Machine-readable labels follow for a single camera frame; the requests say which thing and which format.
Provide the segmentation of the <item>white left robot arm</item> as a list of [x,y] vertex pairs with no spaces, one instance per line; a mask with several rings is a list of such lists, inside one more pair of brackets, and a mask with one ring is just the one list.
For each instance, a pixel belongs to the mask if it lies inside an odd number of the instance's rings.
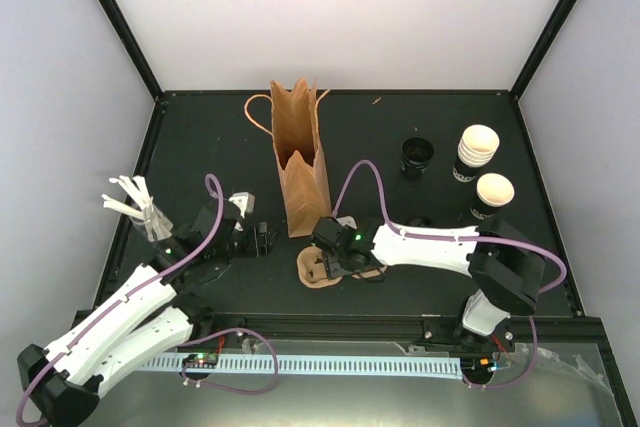
[[133,370],[165,351],[222,340],[212,309],[198,295],[214,262],[256,258],[274,244],[265,223],[249,226],[247,192],[212,200],[191,226],[156,236],[154,258],[68,333],[17,358],[22,402],[41,413],[39,425],[79,426]]

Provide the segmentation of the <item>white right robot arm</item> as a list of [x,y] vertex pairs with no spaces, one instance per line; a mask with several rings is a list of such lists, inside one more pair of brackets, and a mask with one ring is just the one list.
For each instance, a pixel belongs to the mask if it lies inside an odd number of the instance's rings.
[[383,280],[386,269],[419,266],[472,279],[476,292],[465,299],[448,332],[429,340],[436,345],[480,351],[497,327],[513,316],[535,313],[545,266],[523,237],[500,220],[457,229],[393,225],[372,221],[362,227],[353,219],[321,218],[311,234],[317,262],[328,281],[354,277]]

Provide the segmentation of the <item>brown paper bag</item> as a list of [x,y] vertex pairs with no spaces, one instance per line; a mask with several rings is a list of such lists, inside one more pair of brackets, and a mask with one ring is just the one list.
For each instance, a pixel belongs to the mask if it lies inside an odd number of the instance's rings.
[[[255,94],[244,104],[246,118],[272,140],[286,213],[288,236],[308,236],[318,220],[331,214],[331,197],[318,109],[329,94],[304,78],[288,90],[276,80],[268,95]],[[270,102],[271,125],[259,123],[250,105],[259,98]]]

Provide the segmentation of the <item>brown cardboard cup carrier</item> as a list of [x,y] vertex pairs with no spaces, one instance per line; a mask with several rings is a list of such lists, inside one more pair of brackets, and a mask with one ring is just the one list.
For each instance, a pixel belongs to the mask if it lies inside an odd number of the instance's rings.
[[[309,246],[304,248],[296,259],[298,278],[300,282],[310,289],[322,289],[338,284],[343,276],[330,278],[327,273],[327,267],[323,260],[323,252],[315,247]],[[353,273],[347,275],[355,280],[365,282],[381,282],[385,280],[386,267],[377,270],[367,271],[363,273]]]

